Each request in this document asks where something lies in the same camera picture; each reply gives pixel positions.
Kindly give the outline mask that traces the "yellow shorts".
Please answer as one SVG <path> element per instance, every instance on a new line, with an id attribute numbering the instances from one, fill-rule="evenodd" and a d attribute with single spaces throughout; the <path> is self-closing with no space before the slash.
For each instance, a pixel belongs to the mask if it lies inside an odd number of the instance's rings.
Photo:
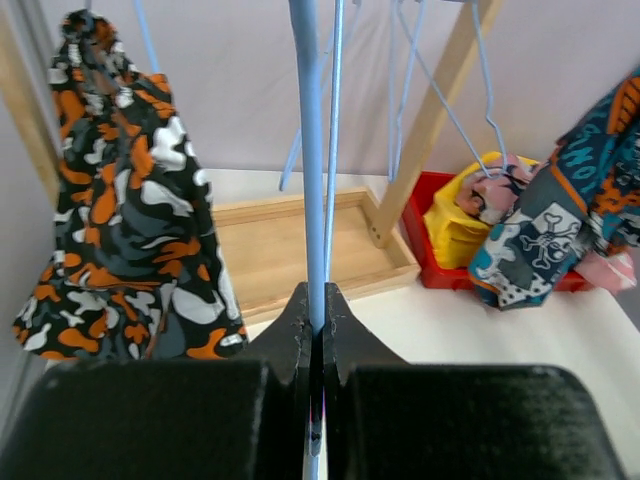
<path id="1" fill-rule="evenodd" d="M 423 220 L 438 266 L 466 267 L 540 168 L 533 159 L 489 152 L 437 190 Z"/>

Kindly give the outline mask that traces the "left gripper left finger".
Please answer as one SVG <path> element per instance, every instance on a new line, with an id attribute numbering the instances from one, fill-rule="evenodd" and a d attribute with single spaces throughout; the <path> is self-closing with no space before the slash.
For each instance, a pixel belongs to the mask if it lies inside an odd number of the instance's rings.
<path id="1" fill-rule="evenodd" d="M 228 360 L 88 360 L 47 371 L 1 452 L 5 479 L 299 479 L 308 288 Z"/>

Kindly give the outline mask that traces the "teal pirate print shorts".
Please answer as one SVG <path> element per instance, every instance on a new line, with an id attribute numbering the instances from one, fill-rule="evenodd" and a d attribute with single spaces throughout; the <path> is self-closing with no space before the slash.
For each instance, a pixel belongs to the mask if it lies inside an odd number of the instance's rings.
<path id="1" fill-rule="evenodd" d="M 468 268 L 500 310 L 537 307 L 590 253 L 639 244 L 639 72 L 633 70 L 566 134 Z"/>

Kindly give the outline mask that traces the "orange black camo shorts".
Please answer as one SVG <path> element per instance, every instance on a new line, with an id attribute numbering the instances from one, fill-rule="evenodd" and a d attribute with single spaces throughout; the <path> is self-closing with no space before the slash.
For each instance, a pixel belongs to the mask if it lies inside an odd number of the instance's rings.
<path id="1" fill-rule="evenodd" d="M 212 189 L 167 78 L 88 10 L 61 26 L 48 83 L 62 155 L 54 251 L 13 331 L 52 362 L 226 359 L 248 343 Z"/>

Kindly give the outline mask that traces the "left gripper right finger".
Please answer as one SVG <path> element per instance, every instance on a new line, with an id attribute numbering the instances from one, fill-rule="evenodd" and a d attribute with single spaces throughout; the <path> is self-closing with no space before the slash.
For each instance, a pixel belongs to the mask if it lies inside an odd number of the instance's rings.
<path id="1" fill-rule="evenodd" d="M 583 383 L 553 365 L 412 364 L 325 287 L 332 479 L 623 479 Z"/>

